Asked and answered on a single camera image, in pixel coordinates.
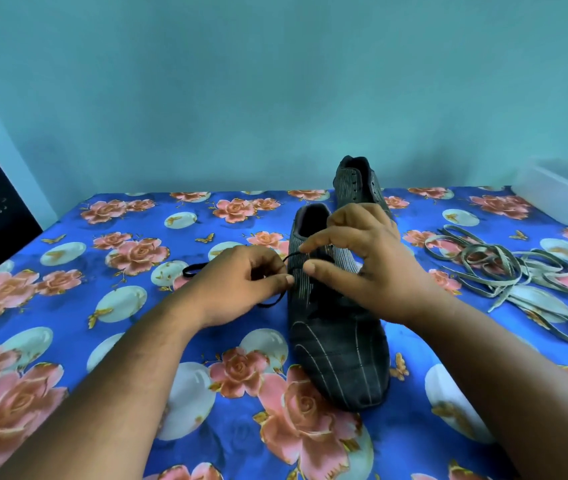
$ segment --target bedsheet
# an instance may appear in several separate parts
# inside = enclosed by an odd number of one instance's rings
[[[424,240],[444,224],[512,251],[541,247],[568,260],[568,228],[508,188],[385,189],[384,195],[424,269],[480,310],[491,300],[466,290],[443,268],[450,263],[424,252]],[[335,209],[330,190],[98,194],[3,263],[0,433],[10,428],[11,434],[0,434],[0,465],[140,316],[184,284],[184,266],[239,245],[269,246],[286,256],[297,209],[318,201]],[[568,295],[535,285],[527,290],[536,303],[568,314]],[[437,356],[399,325],[384,325],[393,358],[384,405],[360,415],[321,402],[296,410],[312,397],[299,387],[306,378],[290,357],[286,313],[282,300],[195,336],[145,479],[517,476]],[[491,316],[568,377],[568,343],[545,330],[535,313],[505,303]],[[293,400],[285,403],[284,395]],[[309,431],[320,428],[318,441]]]

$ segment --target white container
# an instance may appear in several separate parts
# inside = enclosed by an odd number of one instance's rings
[[[518,173],[512,190],[568,226],[568,161],[531,158]]]

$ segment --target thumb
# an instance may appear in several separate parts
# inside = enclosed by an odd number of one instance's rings
[[[273,274],[254,281],[255,302],[261,303],[272,296],[284,293],[292,286],[293,281],[293,276],[290,274]]]
[[[317,281],[358,302],[367,286],[365,278],[322,259],[309,259],[302,269]]]

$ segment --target hand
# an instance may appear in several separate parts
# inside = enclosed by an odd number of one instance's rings
[[[222,251],[168,299],[188,303],[197,328],[204,328],[231,322],[292,284],[293,276],[274,250],[236,246]]]
[[[352,250],[364,259],[364,266],[353,274],[327,261],[309,259],[304,272],[378,317],[408,325],[452,298],[411,256],[396,224],[378,204],[350,203],[327,224],[299,247],[300,252],[332,244]]]

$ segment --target shoe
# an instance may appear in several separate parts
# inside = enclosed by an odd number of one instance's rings
[[[337,195],[338,209],[351,202],[377,203],[392,218],[375,172],[371,170],[365,157],[345,156],[337,167],[333,188]]]
[[[297,211],[290,234],[288,272],[295,286],[288,291],[288,339],[296,361],[330,403],[360,411],[384,400],[390,357],[382,323],[367,310],[302,271],[304,261],[318,258],[357,273],[349,250],[323,246],[299,253],[311,234],[326,227],[331,215],[322,203]]]

